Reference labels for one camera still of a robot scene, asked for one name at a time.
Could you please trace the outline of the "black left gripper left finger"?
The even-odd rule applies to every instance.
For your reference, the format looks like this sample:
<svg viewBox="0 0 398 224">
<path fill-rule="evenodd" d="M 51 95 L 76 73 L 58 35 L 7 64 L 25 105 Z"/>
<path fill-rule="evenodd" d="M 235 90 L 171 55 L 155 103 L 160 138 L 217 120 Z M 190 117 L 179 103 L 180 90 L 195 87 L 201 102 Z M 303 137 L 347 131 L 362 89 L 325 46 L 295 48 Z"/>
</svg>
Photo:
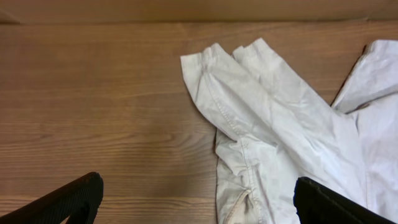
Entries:
<svg viewBox="0 0 398 224">
<path fill-rule="evenodd" d="M 104 183 L 97 172 L 86 175 L 1 217 L 10 224 L 93 224 L 103 199 Z"/>
</svg>

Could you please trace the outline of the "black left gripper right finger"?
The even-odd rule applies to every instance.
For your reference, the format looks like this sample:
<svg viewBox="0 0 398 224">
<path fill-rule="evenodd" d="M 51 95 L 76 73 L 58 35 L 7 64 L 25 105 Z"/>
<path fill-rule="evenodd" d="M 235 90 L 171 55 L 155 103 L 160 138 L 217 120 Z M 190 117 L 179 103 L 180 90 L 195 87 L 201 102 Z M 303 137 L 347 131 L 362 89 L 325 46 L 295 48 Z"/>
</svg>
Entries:
<svg viewBox="0 0 398 224">
<path fill-rule="evenodd" d="M 301 224 L 394 224 L 308 177 L 296 181 L 294 206 Z"/>
</svg>

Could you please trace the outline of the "beige shorts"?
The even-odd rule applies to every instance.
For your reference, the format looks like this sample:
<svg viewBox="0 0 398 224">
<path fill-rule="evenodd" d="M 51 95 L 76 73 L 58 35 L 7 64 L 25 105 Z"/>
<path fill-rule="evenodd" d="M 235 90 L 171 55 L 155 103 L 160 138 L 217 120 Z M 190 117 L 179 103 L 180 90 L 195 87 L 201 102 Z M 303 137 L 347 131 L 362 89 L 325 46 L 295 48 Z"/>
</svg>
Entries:
<svg viewBox="0 0 398 224">
<path fill-rule="evenodd" d="M 219 223 L 298 223 L 303 176 L 397 221 L 396 41 L 371 43 L 332 104 L 262 39 L 180 61 L 195 106 L 217 129 Z"/>
</svg>

